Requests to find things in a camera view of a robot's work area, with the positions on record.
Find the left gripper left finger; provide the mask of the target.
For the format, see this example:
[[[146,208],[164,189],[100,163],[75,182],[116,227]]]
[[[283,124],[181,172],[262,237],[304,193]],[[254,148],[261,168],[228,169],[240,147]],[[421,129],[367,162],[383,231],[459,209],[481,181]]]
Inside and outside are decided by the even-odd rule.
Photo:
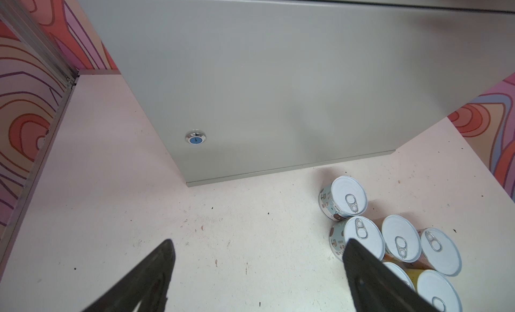
[[[166,239],[86,311],[164,311],[176,261]]]

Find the teal label can centre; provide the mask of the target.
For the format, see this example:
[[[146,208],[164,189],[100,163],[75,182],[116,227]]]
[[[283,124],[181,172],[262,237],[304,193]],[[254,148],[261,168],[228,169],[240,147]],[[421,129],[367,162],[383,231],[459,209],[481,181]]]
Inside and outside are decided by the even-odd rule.
[[[329,232],[329,245],[332,253],[342,260],[343,252],[350,239],[358,241],[378,260],[383,260],[386,245],[383,235],[373,221],[363,216],[355,216],[335,223]]]

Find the grey metal cabinet box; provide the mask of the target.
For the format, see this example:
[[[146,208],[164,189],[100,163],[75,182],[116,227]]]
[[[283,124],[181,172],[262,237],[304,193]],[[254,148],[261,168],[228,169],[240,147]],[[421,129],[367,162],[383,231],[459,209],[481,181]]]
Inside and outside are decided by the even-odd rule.
[[[390,154],[514,72],[514,0],[77,1],[188,186]]]

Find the teal label can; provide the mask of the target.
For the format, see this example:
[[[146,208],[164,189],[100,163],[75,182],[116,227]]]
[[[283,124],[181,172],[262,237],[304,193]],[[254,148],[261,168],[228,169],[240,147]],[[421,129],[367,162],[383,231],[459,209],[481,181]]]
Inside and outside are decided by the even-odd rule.
[[[329,245],[332,253],[342,260],[343,252],[350,239],[358,241],[378,260],[383,260],[386,245],[383,235],[373,221],[363,216],[355,216],[335,223],[329,232]]]
[[[348,176],[340,176],[323,187],[318,202],[321,211],[336,222],[362,215],[368,206],[365,189]]]

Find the yellow label can front-left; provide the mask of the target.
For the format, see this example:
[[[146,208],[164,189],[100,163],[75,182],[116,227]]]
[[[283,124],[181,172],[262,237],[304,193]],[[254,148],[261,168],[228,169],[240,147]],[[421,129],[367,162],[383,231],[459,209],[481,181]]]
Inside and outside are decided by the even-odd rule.
[[[383,265],[386,268],[388,268],[392,273],[394,273],[403,283],[405,283],[413,291],[416,291],[411,278],[407,275],[407,273],[400,266],[398,266],[397,264],[395,264],[393,262],[384,262]]]

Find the yellow label can front-right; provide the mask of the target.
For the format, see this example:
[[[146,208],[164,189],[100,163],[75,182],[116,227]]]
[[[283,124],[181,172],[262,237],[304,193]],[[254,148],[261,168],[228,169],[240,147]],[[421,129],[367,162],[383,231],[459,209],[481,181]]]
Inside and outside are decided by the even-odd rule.
[[[436,270],[406,269],[417,294],[437,311],[462,312],[457,291],[448,279]]]

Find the red label can right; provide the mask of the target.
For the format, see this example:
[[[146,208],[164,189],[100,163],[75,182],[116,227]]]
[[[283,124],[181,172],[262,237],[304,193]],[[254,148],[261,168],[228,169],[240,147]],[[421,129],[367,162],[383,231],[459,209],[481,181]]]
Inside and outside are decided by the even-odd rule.
[[[421,242],[419,262],[441,274],[454,277],[461,272],[461,255],[452,239],[434,227],[418,230]]]

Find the blue cabinet lock button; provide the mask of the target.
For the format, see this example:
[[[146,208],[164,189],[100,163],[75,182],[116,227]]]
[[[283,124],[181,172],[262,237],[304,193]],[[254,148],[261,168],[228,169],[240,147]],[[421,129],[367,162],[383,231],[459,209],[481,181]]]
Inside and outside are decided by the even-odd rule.
[[[206,139],[206,134],[200,130],[192,130],[188,132],[185,136],[185,140],[192,145],[202,144],[206,141]]]

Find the orange label can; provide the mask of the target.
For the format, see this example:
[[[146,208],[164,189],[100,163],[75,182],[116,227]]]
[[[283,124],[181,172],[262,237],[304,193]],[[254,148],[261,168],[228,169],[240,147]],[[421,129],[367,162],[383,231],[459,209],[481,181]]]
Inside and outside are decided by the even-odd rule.
[[[405,263],[412,263],[420,258],[420,236],[406,218],[389,215],[382,222],[381,232],[389,258]]]

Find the teal label can back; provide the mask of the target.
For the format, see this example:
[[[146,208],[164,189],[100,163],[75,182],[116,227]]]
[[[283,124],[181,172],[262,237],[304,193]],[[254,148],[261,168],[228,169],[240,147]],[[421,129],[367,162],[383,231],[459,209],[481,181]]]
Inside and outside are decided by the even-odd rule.
[[[336,222],[362,215],[368,206],[365,189],[348,176],[340,176],[323,187],[318,202],[321,211]]]

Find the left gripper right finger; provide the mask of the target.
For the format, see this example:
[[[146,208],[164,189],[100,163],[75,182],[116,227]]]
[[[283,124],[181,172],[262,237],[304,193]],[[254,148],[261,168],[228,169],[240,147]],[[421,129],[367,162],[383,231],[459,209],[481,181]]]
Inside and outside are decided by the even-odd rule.
[[[435,311],[360,242],[350,239],[342,256],[357,311]]]

